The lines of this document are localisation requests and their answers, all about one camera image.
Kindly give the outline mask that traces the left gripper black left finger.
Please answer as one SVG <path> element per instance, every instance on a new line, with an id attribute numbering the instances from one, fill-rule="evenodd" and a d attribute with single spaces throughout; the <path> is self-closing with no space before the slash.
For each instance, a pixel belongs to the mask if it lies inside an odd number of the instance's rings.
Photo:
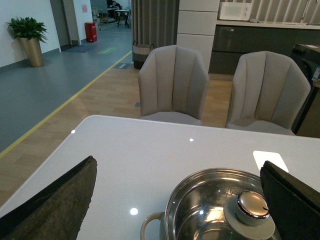
<path id="1" fill-rule="evenodd" d="M 2 240 L 75 240 L 87 214 L 97 178 L 88 156 L 0 219 Z"/>

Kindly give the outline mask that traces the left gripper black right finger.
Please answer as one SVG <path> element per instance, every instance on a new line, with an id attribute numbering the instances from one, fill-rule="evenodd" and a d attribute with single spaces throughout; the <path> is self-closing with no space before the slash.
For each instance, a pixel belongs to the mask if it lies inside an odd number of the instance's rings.
<path id="1" fill-rule="evenodd" d="M 271 217 L 283 240 L 320 238 L 320 193 L 270 161 L 260 182 Z"/>

